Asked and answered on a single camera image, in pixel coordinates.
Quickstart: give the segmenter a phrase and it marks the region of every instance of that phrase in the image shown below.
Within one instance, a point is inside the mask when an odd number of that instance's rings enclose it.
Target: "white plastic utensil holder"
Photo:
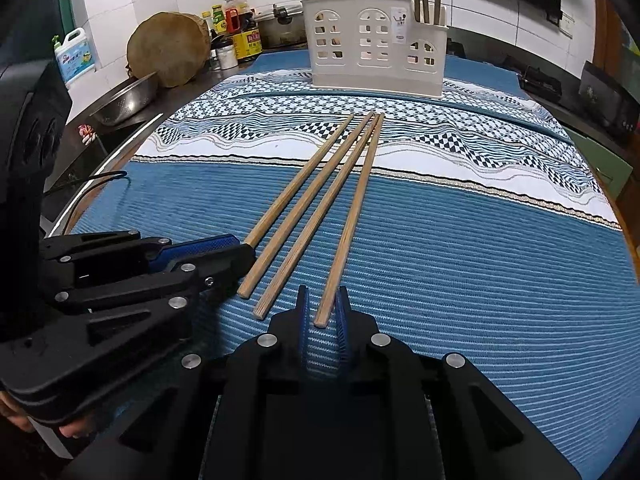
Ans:
[[[442,96],[445,6],[438,25],[416,22],[413,0],[303,0],[302,6],[313,86]]]

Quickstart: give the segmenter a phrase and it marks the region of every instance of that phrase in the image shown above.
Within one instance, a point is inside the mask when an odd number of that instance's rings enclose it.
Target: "label sticker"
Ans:
[[[393,43],[406,43],[407,11],[404,7],[391,7],[391,33]]]

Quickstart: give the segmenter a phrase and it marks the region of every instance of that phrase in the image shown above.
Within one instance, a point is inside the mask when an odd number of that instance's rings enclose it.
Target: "green cabinet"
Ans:
[[[609,195],[615,200],[625,186],[633,168],[619,156],[578,132],[564,127],[575,143],[575,147],[596,170],[601,181],[607,186]]]

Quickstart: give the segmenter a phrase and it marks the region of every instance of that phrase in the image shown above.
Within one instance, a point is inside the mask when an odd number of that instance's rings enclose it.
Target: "wire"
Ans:
[[[90,180],[95,180],[96,178],[101,178],[101,177],[104,177],[104,176],[116,176],[116,175],[119,175],[120,178],[123,178],[123,177],[127,176],[127,172],[124,171],[124,170],[105,171],[104,173],[91,175],[91,176],[88,176],[88,177],[85,177],[85,178],[76,178],[74,180],[70,180],[69,182],[65,182],[64,184],[60,184],[59,186],[52,187],[51,189],[49,189],[48,191],[43,193],[42,197],[45,198],[45,197],[49,196],[50,194],[53,194],[53,193],[55,193],[57,191],[60,191],[61,189],[65,189],[67,187],[74,186],[75,184],[82,184],[83,182],[89,182]]]
[[[99,175],[93,175],[92,178],[88,178],[85,180],[85,182],[87,182],[88,180],[92,180],[93,178],[100,178],[101,176],[107,176],[110,173],[117,173],[117,174],[112,174],[109,178],[106,178],[105,180],[98,182],[97,184],[93,184],[91,187],[89,187],[87,190],[83,191],[80,196],[76,199],[76,203],[73,205],[73,207],[71,208],[71,211],[69,211],[68,216],[66,217],[66,222],[65,222],[65,226],[62,229],[62,234],[66,234],[66,229],[69,227],[69,222],[71,222],[71,217],[74,214],[74,211],[76,210],[76,207],[78,207],[78,204],[82,202],[82,199],[90,192],[92,192],[95,188],[102,186],[103,184],[106,184],[108,182],[112,182],[113,180],[120,180],[121,178],[125,178],[127,176],[127,172],[126,171],[108,171]]]

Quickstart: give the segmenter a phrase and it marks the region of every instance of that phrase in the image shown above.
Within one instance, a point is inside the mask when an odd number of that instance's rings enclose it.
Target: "wall socket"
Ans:
[[[574,36],[574,23],[574,19],[563,12],[562,20],[558,23],[558,27],[565,35],[572,38]]]

